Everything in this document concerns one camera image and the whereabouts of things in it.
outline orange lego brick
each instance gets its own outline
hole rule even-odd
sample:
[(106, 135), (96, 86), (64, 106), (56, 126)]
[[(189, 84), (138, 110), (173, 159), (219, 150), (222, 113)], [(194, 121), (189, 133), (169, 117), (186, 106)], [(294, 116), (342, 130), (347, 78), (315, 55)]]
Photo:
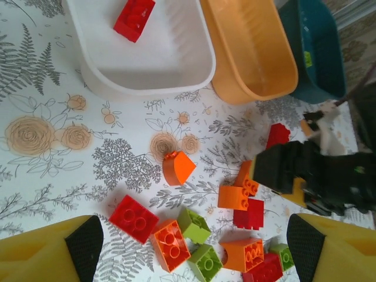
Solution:
[(170, 186), (183, 185), (195, 168), (183, 151), (167, 154), (162, 164), (164, 178)]
[(190, 258), (190, 253), (176, 220), (168, 219), (158, 225), (150, 237), (160, 266), (172, 272)]
[(223, 267), (240, 272), (248, 272), (264, 261), (262, 239), (249, 238), (227, 243), (220, 243), (227, 252)]
[(220, 186), (218, 207), (233, 210), (248, 209), (249, 192), (246, 188), (236, 186)]
[(246, 188), (250, 196), (255, 196), (259, 189), (259, 184), (251, 180), (250, 178), (251, 167), (251, 160), (247, 160), (241, 164), (240, 171), (235, 179), (234, 186)]

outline printed table surface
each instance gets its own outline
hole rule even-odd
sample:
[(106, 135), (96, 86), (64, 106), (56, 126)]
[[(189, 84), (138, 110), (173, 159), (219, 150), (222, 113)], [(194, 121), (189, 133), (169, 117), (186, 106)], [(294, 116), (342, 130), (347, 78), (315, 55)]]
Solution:
[[(273, 123), (303, 141), (299, 121), (317, 106), (290, 96), (231, 106), (211, 85), (163, 100), (112, 103), (82, 80), (71, 34), (60, 0), (0, 0), (0, 238), (97, 214), (105, 242), (95, 281), (197, 281), (186, 262), (165, 272), (150, 240), (141, 245), (109, 223), (128, 194), (161, 219), (176, 219), (182, 207), (203, 216), (211, 229), (207, 243), (220, 256), (219, 241), (286, 242), (290, 215), (308, 211), (261, 187), (264, 228), (240, 230), (233, 211), (217, 207), (219, 184), (265, 148)], [(355, 152), (348, 106), (341, 110), (335, 134)], [(161, 171), (172, 150), (197, 164), (180, 187), (169, 187)], [(372, 215), (355, 210), (333, 218), (374, 228)], [(282, 280), (298, 281), (295, 268)], [(241, 281), (241, 274), (222, 269), (213, 281)]]

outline green lego brick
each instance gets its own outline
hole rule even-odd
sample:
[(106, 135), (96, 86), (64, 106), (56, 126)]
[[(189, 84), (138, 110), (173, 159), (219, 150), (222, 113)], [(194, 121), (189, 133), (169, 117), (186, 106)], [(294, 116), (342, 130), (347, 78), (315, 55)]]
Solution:
[(184, 238), (191, 239), (194, 244), (203, 244), (211, 234), (205, 219), (189, 209), (180, 211), (177, 223)]
[(188, 259), (188, 264), (201, 282), (210, 282), (223, 267), (217, 253), (208, 244), (200, 246)]
[(286, 271), (294, 266), (293, 257), (287, 244), (275, 245), (270, 247), (269, 251), (279, 255), (283, 271)]

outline red lego brick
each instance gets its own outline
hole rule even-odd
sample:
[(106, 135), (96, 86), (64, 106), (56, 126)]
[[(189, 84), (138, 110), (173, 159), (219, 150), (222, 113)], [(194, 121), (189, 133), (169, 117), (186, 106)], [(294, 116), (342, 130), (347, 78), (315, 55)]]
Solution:
[(114, 30), (132, 42), (136, 42), (154, 8), (154, 0), (128, 0), (118, 17)]
[(150, 237), (160, 266), (167, 272), (190, 258), (190, 253), (176, 220), (168, 219), (158, 225)]
[(109, 221), (138, 242), (145, 244), (159, 218), (127, 195), (113, 212)]
[(243, 273), (243, 282), (275, 282), (283, 276), (279, 256), (265, 254), (264, 261), (250, 271)]
[(276, 123), (270, 128), (268, 143), (266, 150), (277, 144), (286, 144), (290, 138), (290, 131), (282, 124)]
[(234, 210), (234, 225), (238, 228), (258, 230), (264, 227), (264, 202), (248, 199), (248, 209)]

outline dark red lego brick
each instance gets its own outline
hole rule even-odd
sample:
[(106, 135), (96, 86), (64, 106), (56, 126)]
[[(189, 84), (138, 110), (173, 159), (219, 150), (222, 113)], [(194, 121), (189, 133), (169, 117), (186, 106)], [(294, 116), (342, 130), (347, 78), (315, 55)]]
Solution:
[(264, 261), (247, 273), (243, 273), (243, 282), (276, 282), (283, 276), (280, 258), (277, 254), (264, 255)]
[(268, 143), (266, 144), (266, 150), (277, 144), (286, 144), (289, 141), (290, 133), (291, 132), (282, 123), (272, 125)]
[(154, 8), (154, 0), (128, 0), (118, 17), (114, 30), (132, 42), (136, 42)]
[(159, 218), (127, 195), (113, 212), (109, 221), (138, 242), (145, 244)]
[(264, 202), (248, 199), (248, 209), (234, 210), (234, 225), (238, 228), (258, 230), (264, 227)]

